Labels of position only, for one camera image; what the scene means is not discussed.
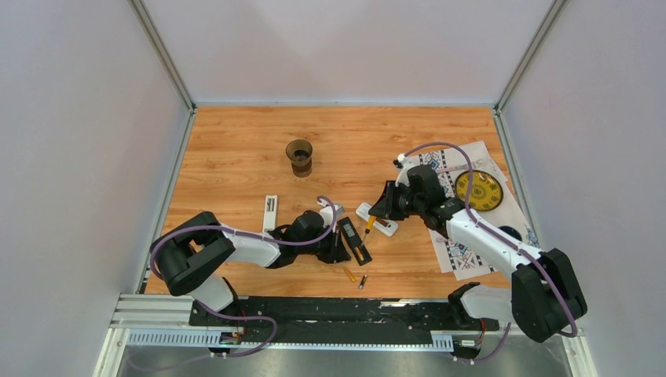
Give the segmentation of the yellow handled screwdriver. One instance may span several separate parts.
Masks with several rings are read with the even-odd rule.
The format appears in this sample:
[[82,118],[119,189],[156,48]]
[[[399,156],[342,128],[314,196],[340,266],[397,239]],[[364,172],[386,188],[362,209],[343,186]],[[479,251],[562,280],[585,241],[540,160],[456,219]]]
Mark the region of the yellow handled screwdriver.
[[368,221],[366,222],[366,226],[365,226],[365,228],[364,228],[363,237],[362,237],[362,239],[361,239],[361,244],[362,244],[362,245],[365,244],[365,241],[366,241],[366,239],[367,239],[367,237],[368,237],[370,231],[372,231],[372,229],[373,229],[373,227],[374,227],[374,224],[375,224],[376,219],[377,219],[376,216],[371,216],[371,215],[370,215],[370,216],[368,217]]

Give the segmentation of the small white remote control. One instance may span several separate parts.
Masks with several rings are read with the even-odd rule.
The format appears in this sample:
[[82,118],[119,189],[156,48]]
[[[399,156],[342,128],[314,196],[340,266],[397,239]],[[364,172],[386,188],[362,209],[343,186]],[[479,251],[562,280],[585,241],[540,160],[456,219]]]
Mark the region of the small white remote control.
[[278,196],[269,195],[265,197],[262,231],[269,232],[277,227]]

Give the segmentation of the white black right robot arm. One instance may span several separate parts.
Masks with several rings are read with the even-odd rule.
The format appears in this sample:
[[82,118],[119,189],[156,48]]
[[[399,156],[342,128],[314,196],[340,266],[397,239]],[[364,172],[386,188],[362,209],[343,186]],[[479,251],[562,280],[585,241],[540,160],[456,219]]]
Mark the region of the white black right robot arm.
[[522,243],[461,199],[447,197],[429,166],[405,167],[398,180],[386,182],[368,213],[384,221],[417,215],[428,229],[470,248],[509,279],[509,288],[472,282],[453,291],[448,318],[455,327],[492,319],[516,324],[535,342],[577,335],[576,322],[588,306],[567,254]]

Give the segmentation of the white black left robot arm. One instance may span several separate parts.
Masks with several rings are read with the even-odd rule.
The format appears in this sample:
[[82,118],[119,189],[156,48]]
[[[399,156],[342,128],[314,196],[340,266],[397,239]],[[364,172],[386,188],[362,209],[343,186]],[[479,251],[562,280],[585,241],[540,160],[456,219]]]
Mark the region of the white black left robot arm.
[[191,296],[220,325],[229,326],[239,318],[240,304],[231,284],[216,275],[217,269],[226,262],[279,269],[300,255],[313,255],[326,264],[371,261],[351,220],[326,205],[263,232],[233,229],[210,211],[201,212],[153,242],[149,267],[171,295]]

